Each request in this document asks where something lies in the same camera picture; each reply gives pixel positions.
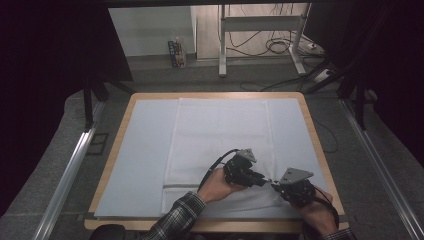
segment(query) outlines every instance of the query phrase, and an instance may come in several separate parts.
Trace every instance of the white cloth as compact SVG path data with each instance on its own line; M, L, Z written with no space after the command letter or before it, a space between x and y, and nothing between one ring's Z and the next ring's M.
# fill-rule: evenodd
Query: white cloth
M275 179L267 100L180 99L164 177L162 212L168 212L187 191L196 192L219 157L231 149L246 148L251 148L257 159L252 170ZM208 205L205 211L251 210L279 202L269 186L254 186Z

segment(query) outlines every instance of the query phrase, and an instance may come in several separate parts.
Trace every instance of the gray carpet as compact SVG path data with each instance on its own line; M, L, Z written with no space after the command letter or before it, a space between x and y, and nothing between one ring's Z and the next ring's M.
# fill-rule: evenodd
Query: gray carpet
M258 91L264 86L297 77L291 63L276 61L282 61L282 64L258 64L255 61L245 62L246 65L240 62L229 64L226 78L218 77L215 63L203 63L204 66L186 69L133 69L135 81L125 84L138 92L246 91L243 88ZM242 82L256 82L262 86L240 85ZM298 86L294 84L270 90L295 91ZM315 94L307 95L306 99L351 228L358 239L408 239L408 232L342 112L335 95L337 86L337 82L333 83ZM90 146L50 239L84 240L90 236L91 231L84 228L83 217L130 98L110 85L107 87L110 99L96 131L99 139L107 136L107 141L104 146ZM83 113L82 94L77 93L67 100L62 123L37 169L0 219L0 239L24 240L34 235L82 133ZM424 180L422 167L373 113L372 106L366 107L365 117L368 133L423 222L424 194L416 187ZM134 234L129 232L127 239L134 239Z

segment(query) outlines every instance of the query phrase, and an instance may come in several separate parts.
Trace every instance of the hand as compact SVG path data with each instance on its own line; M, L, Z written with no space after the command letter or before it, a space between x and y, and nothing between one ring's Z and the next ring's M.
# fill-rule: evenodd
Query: hand
M325 192L317 186L315 187L325 195L324 197L320 191L315 191L316 197L325 201L328 199L330 202L333 202L333 196L331 196L331 194ZM293 204L290 205L296 208L305 219L305 222L316 229L321 234L321 236L327 236L338 231L333 214L321 203L313 201L302 208L298 208Z
M224 169L217 168L212 171L209 178L203 184L202 188L197 192L199 197L205 202L213 202L222 200L233 192L246 189L241 185L230 185L225 181Z

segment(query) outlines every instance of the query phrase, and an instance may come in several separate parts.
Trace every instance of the metal frame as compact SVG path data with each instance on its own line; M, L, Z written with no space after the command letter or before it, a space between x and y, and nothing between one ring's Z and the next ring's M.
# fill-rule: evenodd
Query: metal frame
M260 17L226 17L225 5L221 5L221 51L219 54L219 76L227 76L227 56L225 46L226 32L243 31L297 31L293 44L289 46L290 56L297 73L306 75L305 68L299 58L297 49L305 27L310 3L307 3L300 16L260 16Z
M69 160L69 163L65 169L65 172L63 173L62 178L60 179L60 182L53 194L53 197L47 206L43 218L37 227L37 230L32 238L33 240L49 239L50 234L52 233L56 224L57 218L59 217L60 211L62 210L66 198L68 197L69 191L71 190L79 167L81 166L81 162L84 159L88 146L90 145L90 141L96 132L104 105L105 104L103 102L97 103L93 113L93 125L88 132L82 133L74 153L72 154L71 159Z
M405 225L406 230L409 232L411 239L424 239L424 232L420 223L418 222L417 216L409 205L407 199L399 190L399 187L396 185L395 180L390 175L389 170L387 169L383 159L381 159L380 155L375 149L371 139L368 137L367 132L362 130L361 126L356 122L354 117L354 110L351 106L350 100L340 100L340 103L346 113L347 118L349 119L352 125L353 130L358 136L358 139L362 147L364 148L368 159L371 161L378 177L380 178L381 183L386 189L387 195L389 196L394 207L396 208L403 224Z

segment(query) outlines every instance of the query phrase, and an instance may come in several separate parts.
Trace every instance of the black curtain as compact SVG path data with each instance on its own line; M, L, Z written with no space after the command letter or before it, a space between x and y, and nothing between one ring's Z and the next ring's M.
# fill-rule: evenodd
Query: black curtain
M55 134L65 100L99 73L132 77L103 6L1 1L0 36L3 215Z

